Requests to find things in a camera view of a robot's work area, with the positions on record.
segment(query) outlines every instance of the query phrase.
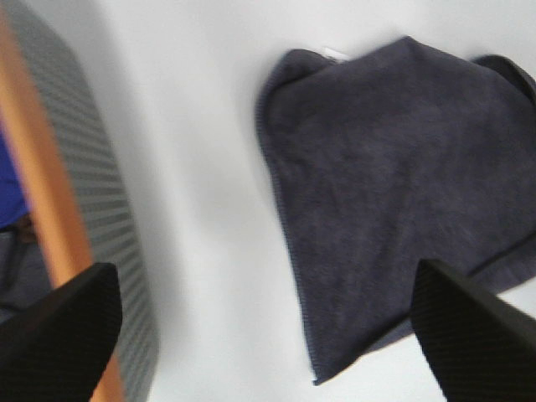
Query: blue shirt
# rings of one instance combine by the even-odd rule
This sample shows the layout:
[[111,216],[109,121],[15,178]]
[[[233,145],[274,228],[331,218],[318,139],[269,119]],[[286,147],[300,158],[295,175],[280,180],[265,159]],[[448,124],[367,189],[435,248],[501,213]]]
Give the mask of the blue shirt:
[[0,228],[15,223],[28,213],[18,175],[0,131]]

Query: dark gray towel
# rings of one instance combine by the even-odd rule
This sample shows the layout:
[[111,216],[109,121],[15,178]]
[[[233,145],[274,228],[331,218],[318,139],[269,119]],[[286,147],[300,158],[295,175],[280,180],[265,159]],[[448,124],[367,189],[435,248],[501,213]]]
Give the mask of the dark gray towel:
[[409,333],[421,258],[494,291],[536,275],[534,88],[411,38],[278,64],[257,124],[316,384]]

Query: white surface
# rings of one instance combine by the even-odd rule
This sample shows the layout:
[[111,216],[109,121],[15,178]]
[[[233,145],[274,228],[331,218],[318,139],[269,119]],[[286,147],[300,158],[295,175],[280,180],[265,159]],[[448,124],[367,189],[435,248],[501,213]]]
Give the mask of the white surface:
[[[83,62],[139,224],[161,331],[151,402],[439,401],[415,338],[311,384],[253,106],[289,48],[410,34],[536,75],[536,2],[27,0]],[[536,315],[536,282],[508,299]]]

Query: towel label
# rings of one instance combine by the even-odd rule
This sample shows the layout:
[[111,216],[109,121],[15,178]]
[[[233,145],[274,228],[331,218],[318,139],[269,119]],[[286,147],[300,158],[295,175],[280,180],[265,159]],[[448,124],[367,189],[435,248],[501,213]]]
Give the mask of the towel label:
[[338,52],[337,50],[328,47],[322,48],[322,56],[337,63],[344,63],[345,61],[350,60],[350,56],[348,56],[347,54]]

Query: orange wooden trim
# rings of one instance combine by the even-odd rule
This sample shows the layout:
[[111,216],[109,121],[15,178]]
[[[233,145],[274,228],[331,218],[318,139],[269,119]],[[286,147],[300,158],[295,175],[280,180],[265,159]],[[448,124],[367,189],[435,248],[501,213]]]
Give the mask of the orange wooden trim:
[[[55,287],[92,264],[90,242],[39,93],[0,8],[0,115]],[[123,402],[113,356],[92,402]]]

